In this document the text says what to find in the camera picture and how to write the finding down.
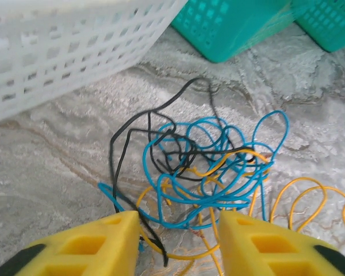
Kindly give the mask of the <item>white plastic basket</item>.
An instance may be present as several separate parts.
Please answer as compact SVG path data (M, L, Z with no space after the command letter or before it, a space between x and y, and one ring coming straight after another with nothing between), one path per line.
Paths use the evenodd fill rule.
M0 0L0 121L134 66L187 0Z

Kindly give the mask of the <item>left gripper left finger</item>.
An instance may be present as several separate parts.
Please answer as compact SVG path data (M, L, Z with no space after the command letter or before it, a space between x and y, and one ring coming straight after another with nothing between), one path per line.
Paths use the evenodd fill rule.
M0 276L134 276L139 215L125 211L33 241Z

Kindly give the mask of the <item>teal plastic basket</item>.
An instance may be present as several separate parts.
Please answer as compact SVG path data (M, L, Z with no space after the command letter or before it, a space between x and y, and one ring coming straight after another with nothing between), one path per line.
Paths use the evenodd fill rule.
M221 63L293 21L292 0L188 0L171 25L204 58Z
M315 0L296 23L323 50L345 48L345 0Z

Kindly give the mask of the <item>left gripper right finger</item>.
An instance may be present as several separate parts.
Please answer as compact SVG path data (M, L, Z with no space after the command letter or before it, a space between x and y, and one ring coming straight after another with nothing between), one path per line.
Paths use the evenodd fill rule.
M345 276L330 244L235 211L218 224L225 276Z

